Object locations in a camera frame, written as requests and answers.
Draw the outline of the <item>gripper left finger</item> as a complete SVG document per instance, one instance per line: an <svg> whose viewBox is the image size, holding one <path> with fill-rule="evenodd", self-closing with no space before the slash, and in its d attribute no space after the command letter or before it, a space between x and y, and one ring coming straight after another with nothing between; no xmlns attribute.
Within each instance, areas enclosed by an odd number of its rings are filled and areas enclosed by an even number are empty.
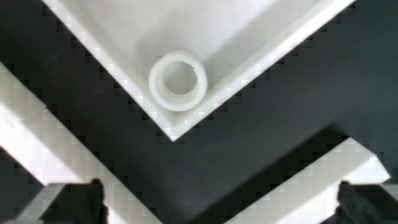
<svg viewBox="0 0 398 224"><path fill-rule="evenodd" d="M49 184L10 224L104 224L101 182Z"/></svg>

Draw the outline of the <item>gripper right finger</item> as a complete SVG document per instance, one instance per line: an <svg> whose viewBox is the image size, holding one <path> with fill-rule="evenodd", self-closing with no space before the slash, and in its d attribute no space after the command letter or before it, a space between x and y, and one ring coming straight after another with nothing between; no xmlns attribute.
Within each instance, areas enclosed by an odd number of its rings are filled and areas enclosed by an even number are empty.
<svg viewBox="0 0 398 224"><path fill-rule="evenodd" d="M353 185L343 181L337 203L325 224L398 224L398 200L378 184Z"/></svg>

